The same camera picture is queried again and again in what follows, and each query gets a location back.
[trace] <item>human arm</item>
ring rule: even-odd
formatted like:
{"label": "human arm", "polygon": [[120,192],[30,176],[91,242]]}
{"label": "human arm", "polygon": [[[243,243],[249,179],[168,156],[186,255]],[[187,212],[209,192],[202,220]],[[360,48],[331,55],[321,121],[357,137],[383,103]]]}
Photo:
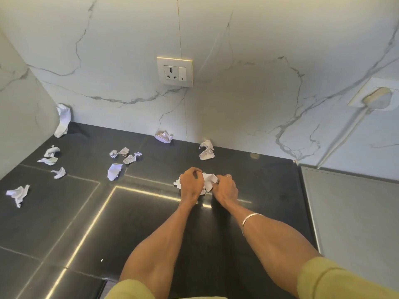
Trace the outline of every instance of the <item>human arm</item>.
{"label": "human arm", "polygon": [[133,250],[119,279],[140,281],[156,299],[167,298],[169,294],[187,218],[204,185],[201,170],[188,169],[180,176],[180,184],[181,201],[177,210]]}
{"label": "human arm", "polygon": [[[217,176],[213,194],[236,219],[239,227],[253,212],[238,204],[238,190],[231,176]],[[321,256],[294,228],[265,216],[250,217],[244,226],[244,236],[272,280],[282,289],[298,297],[298,277],[303,265]]]}

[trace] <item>crumpled paper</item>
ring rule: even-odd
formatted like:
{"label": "crumpled paper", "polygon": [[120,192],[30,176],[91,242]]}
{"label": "crumpled paper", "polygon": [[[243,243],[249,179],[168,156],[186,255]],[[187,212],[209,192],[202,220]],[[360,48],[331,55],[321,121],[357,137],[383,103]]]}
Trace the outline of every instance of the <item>crumpled paper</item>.
{"label": "crumpled paper", "polygon": [[41,158],[37,162],[38,163],[45,163],[46,165],[52,166],[57,162],[58,158],[50,157],[50,158]]}
{"label": "crumpled paper", "polygon": [[[212,190],[213,188],[212,182],[217,183],[218,179],[213,174],[202,173],[202,176],[205,182],[200,195],[205,195],[205,193],[210,192]],[[173,183],[173,185],[177,186],[178,189],[182,188],[182,185],[180,184],[180,177],[177,181]]]}
{"label": "crumpled paper", "polygon": [[59,148],[52,145],[52,147],[47,149],[46,153],[44,153],[44,157],[54,157],[56,152],[59,152]]}
{"label": "crumpled paper", "polygon": [[117,150],[112,150],[112,151],[109,153],[109,156],[111,156],[112,158],[117,157],[117,155],[118,155]]}
{"label": "crumpled paper", "polygon": [[118,154],[122,154],[124,157],[126,157],[129,154],[129,149],[125,147],[122,150],[120,150]]}
{"label": "crumpled paper", "polygon": [[215,155],[213,154],[213,151],[211,148],[206,149],[205,151],[202,151],[202,153],[200,154],[199,159],[202,161],[205,161],[207,159],[211,159],[214,158]]}
{"label": "crumpled paper", "polygon": [[201,149],[202,147],[205,147],[206,149],[204,151],[202,151],[202,153],[200,154],[199,159],[202,161],[205,161],[207,159],[211,159],[214,158],[215,155],[213,154],[213,145],[211,143],[210,140],[205,140],[201,143],[201,145],[199,146],[199,148]]}
{"label": "crumpled paper", "polygon": [[202,147],[205,147],[206,149],[211,148],[212,150],[215,150],[213,148],[213,145],[211,143],[211,140],[205,140],[201,143],[201,145],[199,146],[199,148],[201,149]]}
{"label": "crumpled paper", "polygon": [[61,169],[59,171],[52,170],[52,172],[56,173],[56,175],[54,176],[55,179],[60,179],[62,176],[64,176],[66,174],[65,169],[63,167],[61,167]]}
{"label": "crumpled paper", "polygon": [[113,163],[109,169],[108,169],[108,179],[110,181],[115,180],[115,178],[118,177],[119,172],[122,170],[122,164],[121,163]]}
{"label": "crumpled paper", "polygon": [[155,134],[155,138],[162,143],[170,143],[173,139],[173,134],[169,135],[166,131],[158,131]]}
{"label": "crumpled paper", "polygon": [[17,208],[20,208],[23,198],[26,196],[29,187],[29,185],[26,185],[25,188],[19,186],[15,190],[8,190],[6,192],[6,195],[11,196],[11,198],[15,200]]}
{"label": "crumpled paper", "polygon": [[71,109],[63,104],[58,104],[57,111],[59,114],[59,125],[54,132],[54,136],[60,138],[68,132],[68,125],[71,121]]}
{"label": "crumpled paper", "polygon": [[130,164],[130,163],[132,163],[133,161],[136,161],[136,157],[137,156],[141,156],[141,153],[140,152],[135,152],[134,153],[134,156],[133,155],[129,155],[129,156],[127,156],[124,160],[123,160],[123,162],[125,163],[125,164]]}

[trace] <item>person's left hand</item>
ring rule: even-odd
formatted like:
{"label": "person's left hand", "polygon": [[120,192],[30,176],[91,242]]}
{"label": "person's left hand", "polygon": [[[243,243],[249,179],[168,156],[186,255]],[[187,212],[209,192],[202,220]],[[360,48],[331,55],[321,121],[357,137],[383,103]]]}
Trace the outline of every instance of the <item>person's left hand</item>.
{"label": "person's left hand", "polygon": [[187,204],[193,207],[197,203],[204,183],[201,169],[191,167],[180,175],[180,184],[182,185],[182,201],[180,204]]}

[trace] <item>white marble wall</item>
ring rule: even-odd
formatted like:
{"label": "white marble wall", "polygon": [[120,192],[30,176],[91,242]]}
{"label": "white marble wall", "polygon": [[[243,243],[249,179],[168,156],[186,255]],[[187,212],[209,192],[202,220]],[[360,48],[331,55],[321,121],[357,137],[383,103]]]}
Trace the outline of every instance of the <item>white marble wall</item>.
{"label": "white marble wall", "polygon": [[[76,121],[309,165],[368,78],[399,80],[399,0],[0,0],[0,27]],[[194,88],[161,85],[156,56],[193,59]],[[399,180],[399,146],[376,148],[396,112],[326,167]]]}
{"label": "white marble wall", "polygon": [[57,125],[54,101],[0,31],[0,179]]}

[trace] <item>yellow shirt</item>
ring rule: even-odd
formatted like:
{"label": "yellow shirt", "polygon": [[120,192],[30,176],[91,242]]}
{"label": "yellow shirt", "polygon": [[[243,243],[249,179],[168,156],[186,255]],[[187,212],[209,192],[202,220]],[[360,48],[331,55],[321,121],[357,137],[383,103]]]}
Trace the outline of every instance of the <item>yellow shirt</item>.
{"label": "yellow shirt", "polygon": [[[399,293],[356,276],[324,257],[316,257],[305,263],[298,277],[297,288],[300,299],[399,299]],[[105,299],[155,297],[141,282],[124,280],[114,286]]]}

